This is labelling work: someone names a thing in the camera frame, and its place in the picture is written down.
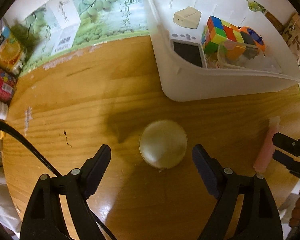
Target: scratch on table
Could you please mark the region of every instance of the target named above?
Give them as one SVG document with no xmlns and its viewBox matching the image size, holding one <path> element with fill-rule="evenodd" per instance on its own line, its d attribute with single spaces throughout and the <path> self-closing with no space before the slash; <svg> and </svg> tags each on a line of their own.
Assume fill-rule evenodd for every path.
<svg viewBox="0 0 300 240">
<path fill-rule="evenodd" d="M 24 135 L 26 136 L 27 131 L 29 129 L 29 121 L 32 120 L 32 107 L 28 107 L 25 111 L 25 132 Z"/>
</svg>

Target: pink cylindrical object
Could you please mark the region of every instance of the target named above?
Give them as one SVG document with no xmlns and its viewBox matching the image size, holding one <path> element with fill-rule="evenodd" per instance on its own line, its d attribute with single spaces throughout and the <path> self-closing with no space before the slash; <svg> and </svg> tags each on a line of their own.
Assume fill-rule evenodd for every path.
<svg viewBox="0 0 300 240">
<path fill-rule="evenodd" d="M 280 117 L 275 116 L 269 119 L 269 130 L 262 148 L 256 158 L 253 168 L 256 172 L 264 173 L 272 159 L 274 152 L 274 145 L 272 143 L 272 137 L 279 131 Z"/>
</svg>

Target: barcode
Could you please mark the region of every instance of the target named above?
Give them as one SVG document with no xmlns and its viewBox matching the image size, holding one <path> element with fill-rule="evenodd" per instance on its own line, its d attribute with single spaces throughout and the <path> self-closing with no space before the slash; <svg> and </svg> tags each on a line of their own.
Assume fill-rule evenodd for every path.
<svg viewBox="0 0 300 240">
<path fill-rule="evenodd" d="M 13 90 L 13 87 L 12 87 L 12 86 L 9 86 L 9 85 L 6 84 L 6 83 L 3 83 L 1 89 L 2 89 L 4 92 L 7 92 L 7 93 L 11 94 L 11 93 L 12 93 L 12 90 Z"/>
<path fill-rule="evenodd" d="M 70 38 L 71 38 L 71 36 L 69 36 L 69 37 L 67 37 L 67 38 L 64 38 L 64 39 L 62 39 L 62 40 L 59 42 L 59 45 L 58 45 L 58 46 L 60 46 L 61 44 L 64 44 L 64 43 L 66 43 L 66 42 L 68 42 L 68 41 L 70 40 Z"/>
</svg>

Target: colorful puzzle cube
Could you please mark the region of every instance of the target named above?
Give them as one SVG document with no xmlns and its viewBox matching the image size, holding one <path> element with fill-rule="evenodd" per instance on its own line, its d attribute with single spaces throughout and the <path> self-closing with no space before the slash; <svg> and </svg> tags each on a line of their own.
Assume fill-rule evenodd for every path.
<svg viewBox="0 0 300 240">
<path fill-rule="evenodd" d="M 219 44 L 226 40 L 244 43 L 238 27 L 217 17 L 210 16 L 202 34 L 203 51 L 207 54 L 216 52 Z M 239 57 L 243 52 L 242 49 L 236 50 L 236 55 L 232 55 L 232 57 Z"/>
</svg>

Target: wooden table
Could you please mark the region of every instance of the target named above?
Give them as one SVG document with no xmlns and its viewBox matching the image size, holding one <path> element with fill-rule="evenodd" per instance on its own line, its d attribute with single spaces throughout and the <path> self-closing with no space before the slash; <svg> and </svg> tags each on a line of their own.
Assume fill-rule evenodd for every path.
<svg viewBox="0 0 300 240">
<path fill-rule="evenodd" d="M 202 144 L 222 166 L 252 176 L 269 117 L 280 116 L 280 132 L 300 138 L 297 86 L 277 93 L 174 102 L 162 92 L 150 37 L 86 49 L 83 56 L 20 78 L 7 122 L 21 133 L 29 107 L 33 119 L 26 138 L 62 174 L 81 167 L 102 144 L 111 147 L 110 165 L 88 204 L 118 240 L 197 239 L 216 200 L 192 163 L 195 144 Z M 178 122 L 189 140 L 183 161 L 162 172 L 146 164 L 138 149 L 144 127 L 157 119 Z M 22 217 L 39 176 L 52 174 L 10 136 L 4 139 L 3 166 Z M 265 177 L 278 205 L 297 182 L 275 161 Z M 76 238 L 65 198 L 61 201 Z"/>
</svg>

